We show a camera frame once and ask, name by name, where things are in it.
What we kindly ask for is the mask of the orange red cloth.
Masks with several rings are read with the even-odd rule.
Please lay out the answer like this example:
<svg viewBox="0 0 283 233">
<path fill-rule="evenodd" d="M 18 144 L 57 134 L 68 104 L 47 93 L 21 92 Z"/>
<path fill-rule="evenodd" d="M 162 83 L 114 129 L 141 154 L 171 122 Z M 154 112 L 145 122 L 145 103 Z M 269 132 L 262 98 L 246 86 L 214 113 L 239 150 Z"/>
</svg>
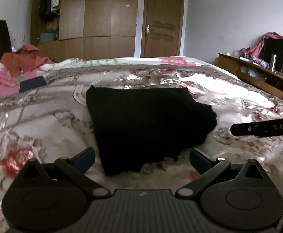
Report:
<svg viewBox="0 0 283 233">
<path fill-rule="evenodd" d="M 10 72 L 12 77 L 18 77 L 21 72 L 31 72 L 44 64 L 52 64 L 53 62 L 37 47 L 24 45 L 16 52 L 4 53 L 0 63 Z"/>
</svg>

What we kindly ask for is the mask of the grey box in wardrobe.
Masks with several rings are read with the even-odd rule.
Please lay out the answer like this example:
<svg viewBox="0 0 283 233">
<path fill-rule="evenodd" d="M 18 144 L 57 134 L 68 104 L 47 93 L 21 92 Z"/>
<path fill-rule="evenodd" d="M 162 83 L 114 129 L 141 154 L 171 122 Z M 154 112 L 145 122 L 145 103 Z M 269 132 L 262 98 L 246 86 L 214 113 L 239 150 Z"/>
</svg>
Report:
<svg viewBox="0 0 283 233">
<path fill-rule="evenodd" d="M 40 34 L 39 43 L 45 43 L 56 40 L 57 40 L 57 30 L 50 28 L 47 31 L 42 32 Z"/>
</svg>

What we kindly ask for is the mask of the black phone on bed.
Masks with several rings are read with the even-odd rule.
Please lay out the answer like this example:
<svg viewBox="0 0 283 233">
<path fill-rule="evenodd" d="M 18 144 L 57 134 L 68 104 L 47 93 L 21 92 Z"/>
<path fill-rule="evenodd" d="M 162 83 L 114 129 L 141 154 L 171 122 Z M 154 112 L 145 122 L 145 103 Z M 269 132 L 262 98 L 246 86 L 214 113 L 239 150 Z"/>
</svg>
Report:
<svg viewBox="0 0 283 233">
<path fill-rule="evenodd" d="M 28 79 L 20 83 L 19 92 L 25 92 L 28 90 L 34 90 L 36 88 L 47 86 L 47 83 L 43 76 L 38 76 L 35 78 Z"/>
</svg>

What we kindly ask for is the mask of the pink floral bed sheet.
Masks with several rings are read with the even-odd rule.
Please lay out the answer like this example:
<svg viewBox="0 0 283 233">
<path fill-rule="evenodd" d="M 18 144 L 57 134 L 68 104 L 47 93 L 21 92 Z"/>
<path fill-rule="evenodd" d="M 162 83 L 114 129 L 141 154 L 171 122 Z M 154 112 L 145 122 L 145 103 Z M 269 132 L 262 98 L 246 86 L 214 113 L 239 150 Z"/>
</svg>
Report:
<svg viewBox="0 0 283 233">
<path fill-rule="evenodd" d="M 44 72 L 61 70 L 64 68 L 79 68 L 93 67 L 104 65 L 158 65 L 171 64 L 173 66 L 197 66 L 198 60 L 186 56 L 170 56 L 156 58 L 141 58 L 141 57 L 121 57 L 111 59 L 93 59 L 83 60 L 79 58 L 68 58 L 59 63 L 50 63 L 41 65 L 31 72 L 21 72 L 17 77 L 12 77 L 9 70 L 0 63 L 0 97 L 12 95 L 19 92 L 20 83 L 31 78 L 35 78 Z"/>
</svg>

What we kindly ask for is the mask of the floral satin bedspread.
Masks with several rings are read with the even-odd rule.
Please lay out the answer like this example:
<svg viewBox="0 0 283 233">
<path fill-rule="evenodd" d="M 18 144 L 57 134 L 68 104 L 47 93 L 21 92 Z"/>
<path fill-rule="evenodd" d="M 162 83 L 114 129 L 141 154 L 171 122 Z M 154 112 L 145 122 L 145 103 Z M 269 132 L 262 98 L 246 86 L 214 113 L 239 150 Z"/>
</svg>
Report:
<svg viewBox="0 0 283 233">
<path fill-rule="evenodd" d="M 9 228 L 1 211 L 3 196 L 32 156 L 41 163 L 52 163 L 92 147 L 96 161 L 86 176 L 111 190 L 170 188 L 174 192 L 197 177 L 189 164 L 189 150 L 176 157 L 177 161 L 163 158 L 145 164 L 137 173 L 106 177 L 86 106 L 90 86 L 119 90 L 187 88 L 196 102 L 210 105 L 217 114 L 217 127 L 198 149 L 233 163 L 257 159 L 283 196 L 283 136 L 234 137 L 230 133 L 235 123 L 283 118 L 283 100 L 276 96 L 209 65 L 97 66 L 48 71 L 45 75 L 46 87 L 0 96 L 0 232 Z M 201 110 L 184 110 L 176 99 L 158 106 L 142 99 L 141 104 L 141 110 L 134 110 L 129 103 L 122 103 L 119 110 L 115 104 L 107 104 L 103 110 L 103 114 L 123 111 L 119 121 L 111 121 L 111 135 L 103 135 L 111 150 L 127 146 L 135 156 L 137 149 L 144 153 L 156 140 L 169 145 L 174 142 L 175 146 L 185 140 L 193 142 L 197 138 L 194 131 L 210 119 Z"/>
</svg>

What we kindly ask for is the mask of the brown wooden wardrobe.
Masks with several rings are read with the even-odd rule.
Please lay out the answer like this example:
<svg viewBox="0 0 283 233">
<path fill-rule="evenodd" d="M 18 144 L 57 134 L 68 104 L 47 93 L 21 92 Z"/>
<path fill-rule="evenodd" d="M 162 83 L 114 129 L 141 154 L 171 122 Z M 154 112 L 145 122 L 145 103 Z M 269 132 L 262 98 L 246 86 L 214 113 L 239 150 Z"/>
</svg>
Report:
<svg viewBox="0 0 283 233">
<path fill-rule="evenodd" d="M 32 0 L 30 43 L 52 61 L 133 57 L 138 0 Z M 57 40 L 39 43 L 40 34 L 57 30 Z"/>
</svg>

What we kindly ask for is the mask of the television under pink cover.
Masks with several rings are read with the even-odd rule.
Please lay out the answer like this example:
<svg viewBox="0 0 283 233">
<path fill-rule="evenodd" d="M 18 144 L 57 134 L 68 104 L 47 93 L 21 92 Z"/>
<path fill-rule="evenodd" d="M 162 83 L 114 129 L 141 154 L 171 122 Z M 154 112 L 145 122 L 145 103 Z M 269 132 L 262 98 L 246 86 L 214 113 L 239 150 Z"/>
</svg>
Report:
<svg viewBox="0 0 283 233">
<path fill-rule="evenodd" d="M 272 55 L 275 55 L 274 70 L 283 74 L 283 36 L 276 32 L 265 33 L 254 47 L 238 52 L 263 68 L 271 68 Z"/>
</svg>

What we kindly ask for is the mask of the metal cup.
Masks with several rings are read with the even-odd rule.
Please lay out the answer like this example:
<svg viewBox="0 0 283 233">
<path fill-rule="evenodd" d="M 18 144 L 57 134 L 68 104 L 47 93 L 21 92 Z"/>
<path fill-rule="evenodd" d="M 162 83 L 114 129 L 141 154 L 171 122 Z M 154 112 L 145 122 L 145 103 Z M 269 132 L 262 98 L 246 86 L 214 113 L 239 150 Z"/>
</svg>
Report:
<svg viewBox="0 0 283 233">
<path fill-rule="evenodd" d="M 272 54 L 270 60 L 270 66 L 269 66 L 271 72 L 275 71 L 275 66 L 276 66 L 276 54 Z"/>
</svg>

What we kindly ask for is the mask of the low wooden tv cabinet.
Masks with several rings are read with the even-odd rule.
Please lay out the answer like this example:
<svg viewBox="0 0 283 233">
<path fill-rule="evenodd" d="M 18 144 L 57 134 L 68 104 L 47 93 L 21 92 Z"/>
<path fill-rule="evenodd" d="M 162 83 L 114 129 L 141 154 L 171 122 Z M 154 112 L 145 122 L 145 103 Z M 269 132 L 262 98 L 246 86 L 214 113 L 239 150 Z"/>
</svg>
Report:
<svg viewBox="0 0 283 233">
<path fill-rule="evenodd" d="M 283 76 L 240 58 L 219 54 L 216 66 L 283 100 Z"/>
</svg>

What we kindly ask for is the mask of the black pants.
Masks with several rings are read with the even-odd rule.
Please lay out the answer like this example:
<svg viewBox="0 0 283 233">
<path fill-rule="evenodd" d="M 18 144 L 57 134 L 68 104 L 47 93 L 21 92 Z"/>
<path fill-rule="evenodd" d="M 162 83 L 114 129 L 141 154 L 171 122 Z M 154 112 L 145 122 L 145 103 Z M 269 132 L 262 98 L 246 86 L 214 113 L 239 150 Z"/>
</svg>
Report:
<svg viewBox="0 0 283 233">
<path fill-rule="evenodd" d="M 176 160 L 203 144 L 217 114 L 186 88 L 118 90 L 91 86 L 86 104 L 106 176 L 139 172 L 143 165 Z"/>
</svg>

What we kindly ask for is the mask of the brown wooden door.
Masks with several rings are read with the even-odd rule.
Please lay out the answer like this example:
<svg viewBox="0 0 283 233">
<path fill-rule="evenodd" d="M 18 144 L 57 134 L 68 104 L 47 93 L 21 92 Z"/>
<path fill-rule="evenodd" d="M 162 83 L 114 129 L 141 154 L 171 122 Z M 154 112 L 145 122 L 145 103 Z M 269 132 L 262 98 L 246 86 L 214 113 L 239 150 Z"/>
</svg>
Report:
<svg viewBox="0 0 283 233">
<path fill-rule="evenodd" d="M 184 0 L 145 0 L 141 57 L 168 57 L 180 52 Z"/>
</svg>

